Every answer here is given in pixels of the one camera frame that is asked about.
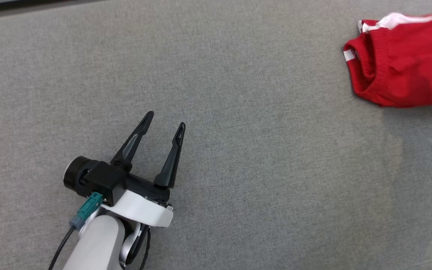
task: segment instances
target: folded clothing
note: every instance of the folded clothing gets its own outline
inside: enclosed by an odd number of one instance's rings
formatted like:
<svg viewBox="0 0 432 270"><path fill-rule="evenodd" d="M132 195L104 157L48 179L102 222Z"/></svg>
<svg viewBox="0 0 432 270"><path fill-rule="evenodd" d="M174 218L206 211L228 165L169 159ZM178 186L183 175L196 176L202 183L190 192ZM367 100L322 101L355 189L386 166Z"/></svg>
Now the folded clothing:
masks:
<svg viewBox="0 0 432 270"><path fill-rule="evenodd" d="M357 96L379 106L432 105L432 14L358 22L343 54Z"/></svg>

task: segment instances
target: black cable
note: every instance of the black cable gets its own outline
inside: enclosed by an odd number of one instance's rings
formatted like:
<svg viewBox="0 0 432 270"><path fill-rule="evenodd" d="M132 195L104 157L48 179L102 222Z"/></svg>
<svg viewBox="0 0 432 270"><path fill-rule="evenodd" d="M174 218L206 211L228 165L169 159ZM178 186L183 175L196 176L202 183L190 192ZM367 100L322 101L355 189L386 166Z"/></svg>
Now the black cable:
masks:
<svg viewBox="0 0 432 270"><path fill-rule="evenodd" d="M76 227L71 226L71 228L69 229L69 231L67 231L66 236L63 238L63 241L61 241L60 246L58 247L58 249L56 250L56 253L54 254L53 260L51 261L51 264L49 265L48 270L52 270L53 269L54 264L56 263L56 260L58 259L58 256L60 255L61 250L63 249L63 246L65 246L65 243L67 242L67 240L71 236L72 232L74 232L74 229L76 229Z"/></svg>
<svg viewBox="0 0 432 270"><path fill-rule="evenodd" d="M139 266L139 270L143 270L144 265L146 264L146 259L148 258L149 253L149 241L151 240L151 232L148 229L148 237L146 242L146 252L144 253L144 258L142 258L141 266Z"/></svg>

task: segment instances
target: teal connector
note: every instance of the teal connector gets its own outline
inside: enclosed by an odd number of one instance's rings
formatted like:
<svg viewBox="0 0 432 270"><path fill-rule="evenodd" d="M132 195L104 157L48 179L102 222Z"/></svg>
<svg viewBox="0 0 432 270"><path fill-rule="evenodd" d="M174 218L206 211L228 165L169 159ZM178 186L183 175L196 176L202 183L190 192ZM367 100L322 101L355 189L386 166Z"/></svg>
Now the teal connector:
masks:
<svg viewBox="0 0 432 270"><path fill-rule="evenodd" d="M93 192L78 210L78 214L71 219L69 224L74 226L77 231L84 226L84 223L103 204L103 195L98 192Z"/></svg>

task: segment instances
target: robotic arm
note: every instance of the robotic arm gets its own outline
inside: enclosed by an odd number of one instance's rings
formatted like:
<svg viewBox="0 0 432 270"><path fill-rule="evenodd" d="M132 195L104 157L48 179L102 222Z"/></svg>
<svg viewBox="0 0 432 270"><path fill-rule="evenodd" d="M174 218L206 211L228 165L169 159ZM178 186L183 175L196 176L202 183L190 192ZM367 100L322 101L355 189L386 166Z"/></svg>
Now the robotic arm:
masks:
<svg viewBox="0 0 432 270"><path fill-rule="evenodd" d="M67 167L64 185L85 198L92 194L102 195L103 204L91 214L84 225L75 223L75 229L79 230L79 242L64 270L125 269L134 261L147 235L146 253L140 268L142 269L149 250L150 227L170 225L173 207L168 200L178 170L185 123L181 123L176 131L172 149L154 182L130 173L134 154L153 116L152 111L146 114L110 164L78 157Z"/></svg>

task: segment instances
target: folded red garment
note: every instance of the folded red garment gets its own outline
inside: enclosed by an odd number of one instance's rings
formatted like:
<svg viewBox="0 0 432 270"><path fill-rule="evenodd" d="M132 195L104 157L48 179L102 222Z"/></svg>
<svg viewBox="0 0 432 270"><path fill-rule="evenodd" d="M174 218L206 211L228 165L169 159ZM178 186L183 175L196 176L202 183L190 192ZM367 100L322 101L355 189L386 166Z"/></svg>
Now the folded red garment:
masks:
<svg viewBox="0 0 432 270"><path fill-rule="evenodd" d="M432 14L358 22L343 53L356 95L379 106L432 105Z"/></svg>

